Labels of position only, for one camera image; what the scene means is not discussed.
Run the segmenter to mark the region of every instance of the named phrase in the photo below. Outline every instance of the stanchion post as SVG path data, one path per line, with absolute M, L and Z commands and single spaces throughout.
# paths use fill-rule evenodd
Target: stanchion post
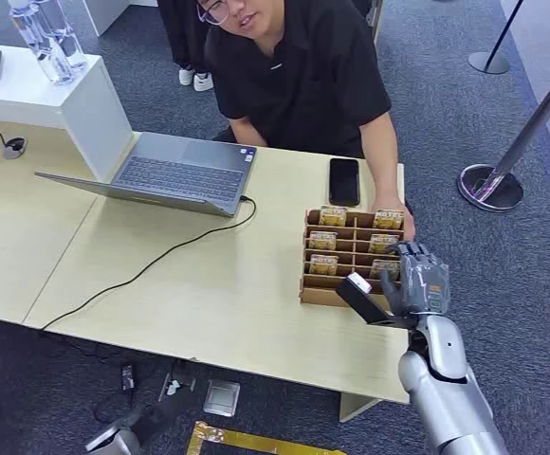
M 461 173 L 458 189 L 466 199 L 480 209 L 508 211 L 515 207 L 521 200 L 523 191 L 511 171 L 534 134 L 549 118 L 550 90 L 495 168 L 482 164 L 469 166 Z
M 501 33 L 501 36 L 498 37 L 496 44 L 494 45 L 494 48 L 492 49 L 492 52 L 489 54 L 487 52 L 474 52 L 469 56 L 469 64 L 477 71 L 488 74 L 502 74 L 508 71 L 509 63 L 503 57 L 496 55 L 496 52 L 498 50 L 498 47 L 501 46 L 502 40 L 505 39 L 507 32 L 509 31 L 509 27 L 511 27 L 511 23 L 514 22 L 514 19 L 516 18 L 516 15 L 519 11 L 520 7 L 521 7 L 522 3 L 523 3 L 523 0 L 517 0 L 517 3 L 515 4 L 515 8 L 514 8 L 514 11 L 511 12 L 511 16 L 509 16 L 509 20 L 505 24 L 505 28 L 502 29 L 502 33 Z

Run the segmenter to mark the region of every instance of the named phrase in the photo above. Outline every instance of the black shirt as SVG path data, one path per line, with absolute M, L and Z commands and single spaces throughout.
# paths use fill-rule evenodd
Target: black shirt
M 350 0 L 285 0 L 272 59 L 220 27 L 206 56 L 220 111 L 248 117 L 270 147 L 363 156 L 358 127 L 391 107 L 369 29 Z

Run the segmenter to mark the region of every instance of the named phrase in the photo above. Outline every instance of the smartphone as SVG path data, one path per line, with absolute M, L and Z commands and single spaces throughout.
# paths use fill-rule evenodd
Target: smartphone
M 330 204 L 360 205 L 360 164 L 356 159 L 330 160 Z

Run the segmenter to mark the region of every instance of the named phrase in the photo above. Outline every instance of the water bottle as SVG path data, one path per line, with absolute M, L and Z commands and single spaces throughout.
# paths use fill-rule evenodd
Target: water bottle
M 36 57 L 41 69 L 52 83 L 61 85 L 72 81 L 73 69 L 60 45 L 49 33 L 45 16 L 29 0 L 8 0 L 9 16 L 22 38 Z
M 45 16 L 51 33 L 61 45 L 68 63 L 76 71 L 81 71 L 88 61 L 81 50 L 75 31 L 68 23 L 58 0 L 30 0 Z

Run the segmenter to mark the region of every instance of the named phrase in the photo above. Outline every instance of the white sneaker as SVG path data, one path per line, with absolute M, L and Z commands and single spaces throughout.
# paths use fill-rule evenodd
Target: white sneaker
M 193 83 L 193 74 L 195 74 L 195 71 L 193 68 L 181 68 L 178 71 L 178 81 L 181 82 L 181 85 L 190 85 Z
M 214 82 L 212 81 L 212 75 L 210 73 L 196 73 L 193 78 L 193 86 L 195 87 L 196 92 L 205 92 L 214 88 Z

